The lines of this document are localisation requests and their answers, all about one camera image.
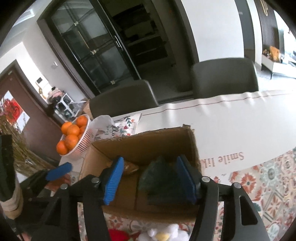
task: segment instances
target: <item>orange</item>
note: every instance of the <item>orange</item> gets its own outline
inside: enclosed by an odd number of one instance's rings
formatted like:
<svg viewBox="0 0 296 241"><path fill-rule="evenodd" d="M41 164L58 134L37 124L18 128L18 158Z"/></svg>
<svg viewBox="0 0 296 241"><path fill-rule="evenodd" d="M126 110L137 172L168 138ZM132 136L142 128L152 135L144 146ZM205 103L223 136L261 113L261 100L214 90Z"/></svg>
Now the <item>orange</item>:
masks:
<svg viewBox="0 0 296 241"><path fill-rule="evenodd" d="M68 135L76 135L78 136L80 134L80 129L77 125L71 125L67 129L67 136Z"/></svg>
<svg viewBox="0 0 296 241"><path fill-rule="evenodd" d="M61 130L62 130L62 133L64 134L64 135L66 135L67 134L67 129L68 129L68 127L69 126L71 126L72 125L72 122L65 122L63 125L62 125L62 127L61 127Z"/></svg>
<svg viewBox="0 0 296 241"><path fill-rule="evenodd" d="M85 115L81 115L76 119L76 125L78 127L86 126L88 122L88 119Z"/></svg>
<svg viewBox="0 0 296 241"><path fill-rule="evenodd" d="M66 147L69 150L73 150L74 147L77 145L78 141L79 141L78 136L70 134L65 139Z"/></svg>
<svg viewBox="0 0 296 241"><path fill-rule="evenodd" d="M65 141L59 141L57 144L57 153L59 153L60 155L66 155L68 154L68 148L66 147L66 143Z"/></svg>
<svg viewBox="0 0 296 241"><path fill-rule="evenodd" d="M85 128L86 128L86 126L80 127L80 134L83 134L85 132Z"/></svg>

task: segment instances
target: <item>metal bolt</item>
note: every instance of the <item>metal bolt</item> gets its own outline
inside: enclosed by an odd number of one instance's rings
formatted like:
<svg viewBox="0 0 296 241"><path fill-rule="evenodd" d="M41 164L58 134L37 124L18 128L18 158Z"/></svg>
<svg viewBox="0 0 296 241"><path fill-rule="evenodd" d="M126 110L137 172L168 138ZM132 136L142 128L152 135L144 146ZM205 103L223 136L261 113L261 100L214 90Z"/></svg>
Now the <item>metal bolt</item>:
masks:
<svg viewBox="0 0 296 241"><path fill-rule="evenodd" d="M98 183L99 181L100 181L100 179L98 177L94 177L91 180L92 183Z"/></svg>
<svg viewBox="0 0 296 241"><path fill-rule="evenodd" d="M210 181L210 178L207 177L207 176L203 176L202 181L205 182L205 183L208 183Z"/></svg>
<svg viewBox="0 0 296 241"><path fill-rule="evenodd" d="M241 187L242 187L239 183L234 183L233 186L234 186L235 188L241 188Z"/></svg>
<svg viewBox="0 0 296 241"><path fill-rule="evenodd" d="M62 184L62 185L61 185L61 187L60 187L60 188L65 190L65 189L67 189L67 188L68 188L68 184L64 183L64 184Z"/></svg>

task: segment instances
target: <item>black panel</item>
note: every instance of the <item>black panel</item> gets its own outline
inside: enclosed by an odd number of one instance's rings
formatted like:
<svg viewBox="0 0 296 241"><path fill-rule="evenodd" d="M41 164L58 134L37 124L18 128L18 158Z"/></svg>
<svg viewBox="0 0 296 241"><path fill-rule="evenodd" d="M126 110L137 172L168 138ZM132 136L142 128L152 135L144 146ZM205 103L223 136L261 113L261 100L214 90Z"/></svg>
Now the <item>black panel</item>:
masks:
<svg viewBox="0 0 296 241"><path fill-rule="evenodd" d="M274 10L271 8L270 5L268 6L268 16L265 15L263 11L263 7L260 0L254 0L259 19L261 23L261 30L262 30L262 51L264 49L268 49L270 46L274 46L279 49L279 31L277 28L276 17L274 14Z"/></svg>
<svg viewBox="0 0 296 241"><path fill-rule="evenodd" d="M244 56L255 62L255 37L253 21L247 0L235 0L242 26Z"/></svg>

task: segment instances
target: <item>dining table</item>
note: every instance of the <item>dining table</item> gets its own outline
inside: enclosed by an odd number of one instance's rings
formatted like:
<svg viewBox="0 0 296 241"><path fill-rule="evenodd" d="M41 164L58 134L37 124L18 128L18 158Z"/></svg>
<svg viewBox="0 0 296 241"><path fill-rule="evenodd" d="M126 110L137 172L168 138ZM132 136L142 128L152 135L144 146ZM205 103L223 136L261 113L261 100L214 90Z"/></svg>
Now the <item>dining table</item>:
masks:
<svg viewBox="0 0 296 241"><path fill-rule="evenodd" d="M271 241L279 241L296 212L296 93L263 91L221 95L168 103L157 108L113 117L141 114L135 133L190 125L202 174L215 182L239 182L260 214ZM72 182L79 180L83 158L70 162ZM220 241L223 202L218 204L214 241ZM81 240L86 240L83 205L78 205ZM157 223L129 220L105 213L108 228L145 232ZM180 223L189 234L194 221Z"/></svg>

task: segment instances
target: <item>floral fabric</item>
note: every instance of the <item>floral fabric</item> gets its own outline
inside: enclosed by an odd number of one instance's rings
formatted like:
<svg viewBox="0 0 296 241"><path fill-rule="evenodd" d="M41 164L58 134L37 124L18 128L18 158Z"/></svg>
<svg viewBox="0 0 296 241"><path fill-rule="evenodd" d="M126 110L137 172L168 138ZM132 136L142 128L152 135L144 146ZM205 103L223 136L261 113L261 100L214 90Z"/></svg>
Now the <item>floral fabric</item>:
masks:
<svg viewBox="0 0 296 241"><path fill-rule="evenodd" d="M260 165L211 178L217 183L231 185L239 182L242 185L263 219L271 241L279 241L292 224L296 216L296 148ZM213 241L220 241L223 211L223 202L220 202ZM160 225L104 215L108 228L128 233L145 232ZM78 220L81 240L87 241L82 204L78 205ZM193 226L194 222L179 224L180 229L188 233L192 232Z"/></svg>
<svg viewBox="0 0 296 241"><path fill-rule="evenodd" d="M136 114L114 121L115 125L108 125L102 134L96 135L95 140L134 135L141 116Z"/></svg>

